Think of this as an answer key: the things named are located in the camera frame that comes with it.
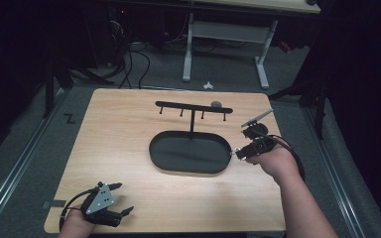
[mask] forearm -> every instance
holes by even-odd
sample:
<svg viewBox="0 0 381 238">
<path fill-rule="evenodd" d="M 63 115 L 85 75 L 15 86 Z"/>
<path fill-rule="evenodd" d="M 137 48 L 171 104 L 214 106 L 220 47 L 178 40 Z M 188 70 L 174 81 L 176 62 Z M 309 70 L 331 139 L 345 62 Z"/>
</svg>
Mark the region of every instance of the forearm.
<svg viewBox="0 0 381 238">
<path fill-rule="evenodd" d="M 300 177 L 280 181 L 280 188 L 289 238 L 337 237 Z"/>
<path fill-rule="evenodd" d="M 73 209 L 67 215 L 59 238 L 85 238 L 88 237 L 95 225 L 85 221 L 79 210 Z"/>
</svg>

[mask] white desk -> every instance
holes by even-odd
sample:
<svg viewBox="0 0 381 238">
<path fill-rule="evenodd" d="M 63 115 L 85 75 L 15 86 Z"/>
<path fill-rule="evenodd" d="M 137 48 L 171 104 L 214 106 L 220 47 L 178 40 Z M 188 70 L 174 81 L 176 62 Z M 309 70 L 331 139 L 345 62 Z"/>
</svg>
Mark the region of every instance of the white desk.
<svg viewBox="0 0 381 238">
<path fill-rule="evenodd" d="M 310 6 L 306 0 L 194 0 L 192 2 L 226 4 L 238 7 L 262 8 L 277 11 L 291 11 L 298 13 L 319 13 L 318 5 Z M 264 60 L 270 47 L 278 21 L 273 21 L 271 26 L 265 28 L 220 24 L 211 22 L 194 21 L 190 13 L 188 29 L 188 47 L 185 55 L 183 81 L 191 80 L 191 44 L 194 37 L 211 38 L 229 41 L 250 42 L 262 44 L 259 57 L 255 58 L 259 80 L 263 89 L 269 88 Z"/>
</svg>

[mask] human arm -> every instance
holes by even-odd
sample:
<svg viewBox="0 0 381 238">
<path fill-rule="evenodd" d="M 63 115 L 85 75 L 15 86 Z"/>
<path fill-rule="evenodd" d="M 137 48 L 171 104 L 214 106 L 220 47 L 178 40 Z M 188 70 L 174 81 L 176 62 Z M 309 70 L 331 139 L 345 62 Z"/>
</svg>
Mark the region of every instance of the human arm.
<svg viewBox="0 0 381 238">
<path fill-rule="evenodd" d="M 59 238 L 86 238 L 91 234 L 95 224 L 86 221 L 79 208 L 76 206 L 69 211 Z"/>
<path fill-rule="evenodd" d="M 271 152 L 246 159 L 246 162 L 260 164 L 280 187 L 287 237 L 337 237 L 287 149 L 277 145 Z"/>
</svg>

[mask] cable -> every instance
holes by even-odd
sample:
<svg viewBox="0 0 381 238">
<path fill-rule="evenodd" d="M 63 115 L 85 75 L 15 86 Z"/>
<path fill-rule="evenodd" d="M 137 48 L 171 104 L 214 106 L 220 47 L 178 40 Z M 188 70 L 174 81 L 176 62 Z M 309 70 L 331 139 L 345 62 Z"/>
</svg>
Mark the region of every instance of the cable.
<svg viewBox="0 0 381 238">
<path fill-rule="evenodd" d="M 130 48 L 128 44 L 130 34 L 126 34 L 124 27 L 122 26 L 123 23 L 118 23 L 118 19 L 115 17 L 112 17 L 109 20 L 109 24 L 111 27 L 111 37 L 114 41 L 115 61 L 117 62 L 117 67 L 113 71 L 101 76 L 94 75 L 94 73 L 90 72 L 88 69 L 79 70 L 79 73 L 83 76 L 75 73 L 74 71 L 71 71 L 70 75 L 72 77 L 78 78 L 80 80 L 94 80 L 97 82 L 105 82 L 105 79 L 113 77 L 125 69 L 126 63 L 123 56 L 127 51 L 129 51 Z"/>
<path fill-rule="evenodd" d="M 64 219 L 66 218 L 67 210 L 69 209 L 70 205 L 77 200 L 79 197 L 84 196 L 86 194 L 94 192 L 95 188 L 89 189 L 87 191 L 83 191 L 82 193 L 76 195 L 73 199 L 71 199 L 66 206 L 63 208 L 63 211 L 61 213 L 61 219 L 60 219 L 60 231 L 62 230 L 62 227 L 64 226 Z"/>
<path fill-rule="evenodd" d="M 274 142 L 280 144 L 282 147 L 284 147 L 285 149 L 287 149 L 291 154 L 292 156 L 294 157 L 295 161 L 296 161 L 296 164 L 299 168 L 299 174 L 300 174 L 300 177 L 302 177 L 302 180 L 305 180 L 306 178 L 306 174 L 305 174 L 305 168 L 303 166 L 303 163 L 302 163 L 302 160 L 300 159 L 299 155 L 294 151 L 294 149 L 292 149 L 292 147 L 290 146 L 290 143 L 288 141 L 286 141 L 283 137 L 280 137 L 280 136 L 277 136 L 277 135 L 265 135 L 263 133 L 260 133 L 258 131 L 255 131 L 255 130 L 251 130 L 253 133 L 255 134 L 258 134 L 259 136 L 262 136 L 262 137 L 266 137 L 268 139 L 271 139 L 273 140 Z"/>
<path fill-rule="evenodd" d="M 175 41 L 170 41 L 165 44 L 165 47 L 173 50 L 181 50 L 187 47 L 187 43 L 182 43 L 183 40 L 186 40 L 187 38 L 181 38 L 177 39 Z"/>
<path fill-rule="evenodd" d="M 147 47 L 148 47 L 148 44 L 146 42 L 134 42 L 131 44 L 131 46 L 129 47 L 129 49 L 131 49 L 132 45 L 141 45 L 143 44 L 144 45 L 144 48 L 143 49 L 140 49 L 140 50 L 135 50 L 135 51 L 131 51 L 132 53 L 138 53 L 138 52 L 142 52 L 144 51 Z"/>
<path fill-rule="evenodd" d="M 239 45 L 239 46 L 233 46 L 232 44 L 230 44 L 230 42 L 239 43 L 241 45 Z M 218 41 L 218 44 L 221 47 L 233 48 L 233 49 L 248 48 L 248 47 L 251 47 L 251 46 L 255 45 L 254 43 L 251 43 L 251 42 L 237 42 L 237 41 Z"/>
<path fill-rule="evenodd" d="M 131 73 L 131 71 L 132 71 L 132 55 L 131 55 L 131 51 L 128 51 L 128 54 L 129 54 L 129 62 L 130 62 L 131 65 L 129 67 L 129 70 L 126 72 L 125 77 L 123 77 L 123 80 L 122 80 L 122 82 L 119 85 L 119 89 L 122 88 L 122 86 L 125 83 L 125 81 L 128 81 L 129 87 L 132 89 L 131 82 L 129 81 L 129 78 L 128 78 L 129 73 Z"/>
<path fill-rule="evenodd" d="M 135 52 L 135 54 L 139 54 L 139 55 L 145 57 L 148 61 L 147 68 L 145 69 L 144 73 L 142 74 L 141 78 L 138 81 L 138 88 L 141 89 L 141 81 L 144 78 L 145 74 L 147 74 L 148 70 L 150 69 L 150 59 L 142 53 Z"/>
<path fill-rule="evenodd" d="M 207 50 L 207 51 L 200 51 L 197 49 L 197 47 L 193 44 L 192 45 L 192 50 L 195 51 L 195 52 L 199 52 L 199 53 L 210 53 L 212 51 L 214 51 L 217 47 L 218 47 L 218 41 L 217 40 L 214 40 L 214 39 L 204 39 L 202 41 L 200 41 L 200 43 L 205 43 L 205 42 L 213 42 L 212 46 L 211 46 L 211 49 Z"/>
<path fill-rule="evenodd" d="M 181 32 L 174 39 L 172 39 L 171 41 L 165 42 L 165 45 L 167 45 L 169 43 L 174 43 L 174 42 L 177 42 L 177 41 L 181 41 L 182 39 L 186 39 L 185 37 L 182 37 L 182 35 L 184 34 L 185 28 L 187 27 L 188 19 L 189 19 L 189 13 L 187 13 L 185 15 L 185 21 L 184 21 L 184 25 L 182 26 Z"/>
</svg>

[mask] black cable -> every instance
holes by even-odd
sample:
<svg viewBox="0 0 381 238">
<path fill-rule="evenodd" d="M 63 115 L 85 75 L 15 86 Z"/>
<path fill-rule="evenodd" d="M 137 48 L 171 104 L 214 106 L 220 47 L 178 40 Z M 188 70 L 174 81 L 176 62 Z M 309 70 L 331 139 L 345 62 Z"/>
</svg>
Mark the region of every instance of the black cable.
<svg viewBox="0 0 381 238">
<path fill-rule="evenodd" d="M 183 26 L 182 26 L 181 31 L 180 31 L 180 32 L 178 33 L 178 35 L 177 35 L 175 38 L 173 38 L 172 40 L 167 41 L 167 42 L 164 42 L 164 44 L 165 44 L 166 46 L 167 46 L 169 43 L 174 43 L 174 42 L 176 42 L 176 41 L 180 41 L 180 40 L 182 40 L 182 39 L 187 39 L 187 37 L 183 37 L 183 33 L 184 33 L 185 29 L 187 28 L 187 26 L 189 25 L 189 23 L 188 23 L 189 18 L 190 18 L 190 14 L 187 13 L 187 14 L 185 15 L 185 21 L 184 21 L 184 24 L 183 24 Z"/>
<path fill-rule="evenodd" d="M 213 44 L 211 46 L 211 49 L 209 49 L 207 51 L 198 50 L 197 47 L 203 47 L 203 46 L 195 46 L 194 44 L 192 44 L 192 50 L 195 52 L 204 53 L 204 54 L 211 53 L 218 47 L 218 41 L 217 40 L 207 40 L 207 39 L 205 39 L 204 41 L 200 41 L 200 43 L 210 43 L 210 42 L 213 42 Z"/>
<path fill-rule="evenodd" d="M 255 134 L 258 134 L 259 136 L 266 137 L 268 139 L 273 140 L 274 142 L 280 144 L 282 147 L 284 147 L 286 150 L 288 150 L 292 154 L 292 156 L 294 157 L 294 159 L 296 161 L 296 164 L 297 164 L 297 166 L 299 168 L 300 177 L 302 177 L 302 180 L 305 180 L 306 174 L 305 174 L 305 168 L 303 166 L 302 160 L 300 159 L 299 155 L 295 152 L 295 150 L 290 146 L 290 143 L 288 141 L 286 141 L 283 137 L 280 137 L 280 136 L 277 136 L 277 135 L 265 135 L 263 133 L 255 131 L 255 130 L 251 130 L 251 131 L 253 133 L 255 133 Z"/>
<path fill-rule="evenodd" d="M 132 55 L 131 55 L 131 51 L 128 51 L 128 54 L 129 54 L 130 67 L 129 67 L 129 70 L 126 72 L 125 77 L 123 77 L 123 80 L 122 80 L 122 82 L 119 85 L 119 88 L 122 88 L 122 86 L 125 83 L 125 81 L 128 81 L 129 88 L 132 89 L 131 82 L 129 81 L 129 78 L 128 78 L 129 73 L 131 73 L 131 71 L 132 71 Z"/>
<path fill-rule="evenodd" d="M 67 211 L 69 210 L 70 205 L 71 205 L 75 200 L 77 200 L 79 197 L 84 196 L 84 195 L 89 194 L 89 193 L 92 193 L 94 190 L 95 190 L 95 188 L 93 188 L 93 189 L 89 189 L 89 190 L 87 190 L 87 191 L 83 191 L 82 193 L 76 195 L 73 199 L 71 199 L 71 200 L 66 204 L 66 206 L 63 208 L 62 213 L 61 213 L 61 219 L 60 219 L 60 231 L 62 230 L 62 227 L 64 226 L 64 219 L 66 218 L 66 213 L 67 213 Z"/>
<path fill-rule="evenodd" d="M 77 207 L 68 207 L 67 209 L 69 209 L 69 210 L 81 210 L 81 209 L 79 209 Z"/>
<path fill-rule="evenodd" d="M 254 43 L 250 43 L 250 42 L 237 42 L 237 41 L 231 41 L 231 42 L 235 42 L 235 43 L 239 43 L 239 44 L 240 44 L 239 46 L 233 46 L 233 45 L 230 44 L 229 42 L 230 42 L 230 41 L 218 41 L 218 44 L 219 44 L 221 47 L 232 48 L 232 49 L 248 48 L 248 47 L 251 47 L 251 46 L 255 45 Z"/>
<path fill-rule="evenodd" d="M 84 71 L 80 71 L 80 73 L 84 75 L 85 77 L 80 76 L 74 72 L 71 72 L 70 74 L 72 77 L 78 78 L 80 80 L 94 80 L 97 82 L 107 83 L 105 79 L 113 77 L 125 69 L 126 63 L 123 56 L 127 51 L 130 50 L 130 45 L 128 44 L 128 42 L 131 37 L 131 33 L 126 34 L 126 31 L 123 30 L 124 26 L 122 25 L 124 23 L 120 24 L 115 20 L 110 21 L 110 23 L 116 24 L 116 27 L 117 27 L 115 36 L 112 35 L 115 38 L 115 61 L 117 62 L 117 67 L 113 71 L 101 76 L 90 72 L 88 69 L 85 69 Z"/>
<path fill-rule="evenodd" d="M 143 44 L 143 45 L 144 45 L 144 47 L 143 47 L 142 49 L 140 49 L 140 50 L 134 50 L 134 51 L 131 51 L 131 52 L 132 52 L 132 53 L 139 53 L 139 52 L 144 51 L 146 48 L 148 48 L 148 44 L 147 44 L 146 42 L 140 42 L 140 43 L 135 42 L 135 43 L 132 43 L 132 44 L 131 44 L 131 47 L 132 47 L 132 45 L 140 45 L 140 44 Z"/>
<path fill-rule="evenodd" d="M 147 68 L 145 69 L 144 73 L 142 74 L 141 78 L 138 81 L 138 88 L 141 89 L 141 81 L 144 78 L 145 74 L 147 74 L 148 70 L 150 69 L 150 59 L 142 53 L 135 52 L 135 54 L 139 54 L 139 55 L 145 57 L 147 59 L 147 62 L 148 62 Z"/>
<path fill-rule="evenodd" d="M 177 40 L 174 40 L 174 41 L 170 41 L 170 42 L 165 43 L 164 46 L 169 48 L 169 49 L 173 49 L 173 50 L 184 49 L 184 48 L 187 47 L 187 43 L 186 42 L 181 43 L 181 41 L 186 40 L 186 39 L 187 38 L 181 38 L 181 39 L 177 39 Z"/>
</svg>

